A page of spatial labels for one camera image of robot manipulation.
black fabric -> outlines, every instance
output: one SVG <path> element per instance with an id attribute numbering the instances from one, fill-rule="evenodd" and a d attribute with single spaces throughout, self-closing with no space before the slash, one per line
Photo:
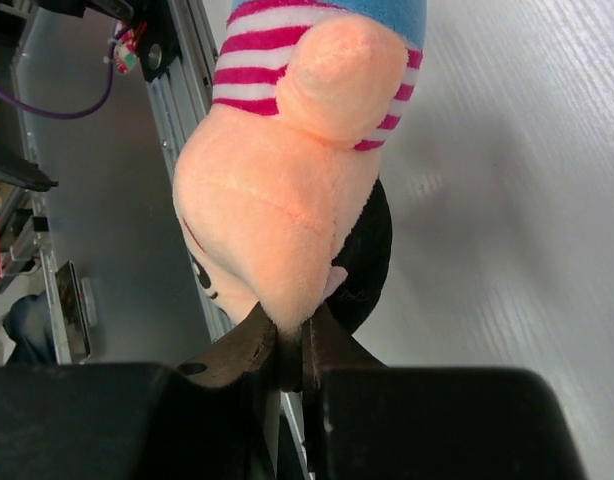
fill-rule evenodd
<path id="1" fill-rule="evenodd" d="M 326 303 L 349 333 L 364 323 L 380 299 L 389 270 L 391 243 L 391 213 L 378 180 L 343 249 L 332 262 L 347 270 L 348 277 Z"/>

plush toy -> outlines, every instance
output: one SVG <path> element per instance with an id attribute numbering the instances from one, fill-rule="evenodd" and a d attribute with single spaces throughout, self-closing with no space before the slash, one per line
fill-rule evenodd
<path id="1" fill-rule="evenodd" d="M 235 323 L 260 302 L 295 338 L 327 301 L 353 331 L 376 305 L 391 247 L 381 147 L 425 17 L 426 0 L 235 1 L 213 106 L 174 178 L 196 273 Z"/>

metal frame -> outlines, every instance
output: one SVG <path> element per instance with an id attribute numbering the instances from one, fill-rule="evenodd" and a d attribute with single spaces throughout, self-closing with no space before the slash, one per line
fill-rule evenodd
<path id="1" fill-rule="evenodd" d="M 27 17 L 27 25 L 20 39 L 19 46 L 16 50 L 14 58 L 11 64 L 11 78 L 14 95 L 20 98 L 20 89 L 18 86 L 18 79 L 16 76 L 16 66 L 21 57 L 25 56 L 25 46 L 29 33 L 34 26 L 34 20 L 36 18 L 38 8 L 33 6 Z M 22 137 L 22 147 L 24 157 L 31 162 L 37 160 L 36 143 L 33 132 L 27 127 L 25 121 L 25 114 L 22 110 L 18 110 L 18 122 Z M 26 202 L 31 196 L 32 210 L 35 216 L 45 216 L 46 207 L 44 195 L 42 193 L 30 193 L 20 188 L 14 188 L 7 196 L 5 200 L 6 208 L 3 208 L 0 212 L 3 218 L 1 225 L 3 232 L 11 225 L 11 217 L 13 211 L 23 201 Z M 51 244 L 51 237 L 49 235 L 42 235 L 37 242 L 37 251 L 40 256 L 40 262 L 43 269 L 43 277 L 45 281 L 45 291 L 47 292 L 47 300 L 49 304 L 49 313 L 51 317 L 52 334 L 54 340 L 54 348 L 56 351 L 56 360 L 60 364 L 69 364 L 72 362 L 71 352 L 69 350 L 69 342 L 67 339 L 67 330 L 65 328 L 65 322 L 63 317 L 62 308 L 60 306 L 60 300 L 58 297 L 58 284 L 56 282 L 56 257 L 54 255 L 53 246 Z"/>

embroidered eye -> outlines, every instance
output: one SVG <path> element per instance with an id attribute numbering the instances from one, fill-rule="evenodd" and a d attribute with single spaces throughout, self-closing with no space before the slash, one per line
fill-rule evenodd
<path id="1" fill-rule="evenodd" d="M 207 271 L 196 259 L 194 259 L 194 273 L 198 276 L 198 281 L 205 290 L 211 287 L 211 278 L 209 278 Z"/>

purple cable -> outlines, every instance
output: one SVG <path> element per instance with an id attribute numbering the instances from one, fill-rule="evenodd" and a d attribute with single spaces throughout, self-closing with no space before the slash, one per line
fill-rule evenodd
<path id="1" fill-rule="evenodd" d="M 124 27 L 123 29 L 121 29 L 116 35 L 114 35 L 114 40 L 117 42 L 129 30 L 131 30 L 130 27 Z M 115 47 L 116 47 L 116 43 L 114 42 L 109 46 L 109 51 L 107 53 L 107 58 L 109 58 L 109 64 L 107 66 L 107 85 L 105 86 L 105 92 L 103 93 L 103 96 L 100 98 L 100 100 L 98 100 L 98 102 L 96 102 L 94 105 L 92 105 L 91 107 L 85 110 L 81 110 L 79 112 L 73 112 L 73 113 L 51 112 L 49 110 L 43 110 L 41 108 L 27 105 L 26 103 L 23 103 L 20 100 L 18 100 L 13 95 L 9 95 L 8 93 L 3 92 L 1 89 L 0 89 L 0 98 L 4 100 L 5 102 L 13 105 L 14 107 L 24 110 L 25 112 L 31 113 L 33 115 L 38 115 L 41 117 L 53 118 L 54 120 L 76 120 L 78 118 L 83 118 L 88 115 L 91 115 L 92 113 L 100 110 L 100 108 L 105 104 L 105 102 L 109 98 L 109 94 L 111 93 L 111 87 L 114 81 L 113 57 L 114 57 Z"/>

